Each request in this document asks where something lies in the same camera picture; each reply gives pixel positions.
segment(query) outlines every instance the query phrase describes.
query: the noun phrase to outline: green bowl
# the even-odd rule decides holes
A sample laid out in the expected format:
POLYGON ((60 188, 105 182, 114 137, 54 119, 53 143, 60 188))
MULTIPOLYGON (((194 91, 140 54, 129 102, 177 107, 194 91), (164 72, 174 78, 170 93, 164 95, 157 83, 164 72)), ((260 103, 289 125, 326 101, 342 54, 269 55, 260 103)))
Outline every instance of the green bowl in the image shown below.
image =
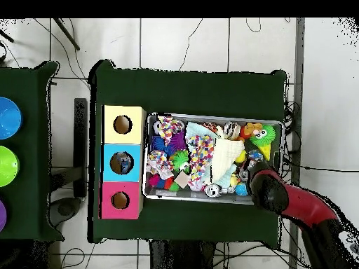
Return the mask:
POLYGON ((5 146, 0 146, 0 187, 9 185, 18 171, 18 157, 5 146))

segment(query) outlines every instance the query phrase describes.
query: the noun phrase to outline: purple bowl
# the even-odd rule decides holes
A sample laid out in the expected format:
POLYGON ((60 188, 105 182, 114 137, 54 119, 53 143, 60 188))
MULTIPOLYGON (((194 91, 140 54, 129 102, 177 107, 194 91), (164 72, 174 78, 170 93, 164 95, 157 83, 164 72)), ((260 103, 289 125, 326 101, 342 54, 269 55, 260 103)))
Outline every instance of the purple bowl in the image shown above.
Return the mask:
POLYGON ((6 224, 6 209, 5 205, 0 200, 0 232, 4 229, 6 224))

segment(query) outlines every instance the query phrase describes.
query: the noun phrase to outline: yellow box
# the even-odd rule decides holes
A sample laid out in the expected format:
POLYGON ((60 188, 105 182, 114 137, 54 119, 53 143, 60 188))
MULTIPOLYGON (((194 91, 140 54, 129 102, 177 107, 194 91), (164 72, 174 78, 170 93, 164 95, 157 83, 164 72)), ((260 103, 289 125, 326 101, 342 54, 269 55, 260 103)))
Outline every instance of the yellow box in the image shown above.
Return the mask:
POLYGON ((140 106, 104 105, 104 142, 106 144, 141 144, 144 139, 146 111, 140 106), (124 122, 130 130, 124 134, 124 122))

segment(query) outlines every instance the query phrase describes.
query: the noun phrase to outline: blue bowl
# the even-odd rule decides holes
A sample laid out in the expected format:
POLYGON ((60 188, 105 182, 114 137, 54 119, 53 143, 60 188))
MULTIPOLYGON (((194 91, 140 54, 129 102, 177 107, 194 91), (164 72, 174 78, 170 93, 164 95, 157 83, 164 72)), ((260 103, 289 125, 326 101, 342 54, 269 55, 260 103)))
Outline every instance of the blue bowl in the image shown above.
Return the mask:
POLYGON ((21 122, 18 106, 10 99, 0 97, 0 139, 12 137, 19 130, 21 122))

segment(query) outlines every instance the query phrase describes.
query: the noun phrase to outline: pink box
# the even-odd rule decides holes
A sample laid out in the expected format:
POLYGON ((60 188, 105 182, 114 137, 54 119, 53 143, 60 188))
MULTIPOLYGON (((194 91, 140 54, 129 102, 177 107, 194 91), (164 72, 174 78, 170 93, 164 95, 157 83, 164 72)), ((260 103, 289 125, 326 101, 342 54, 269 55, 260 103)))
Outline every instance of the pink box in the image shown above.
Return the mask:
POLYGON ((141 183, 130 181, 106 181, 102 183, 102 203, 100 219, 138 219, 143 206, 141 183), (128 196, 128 204, 124 209, 115 208, 112 197, 124 192, 128 196))

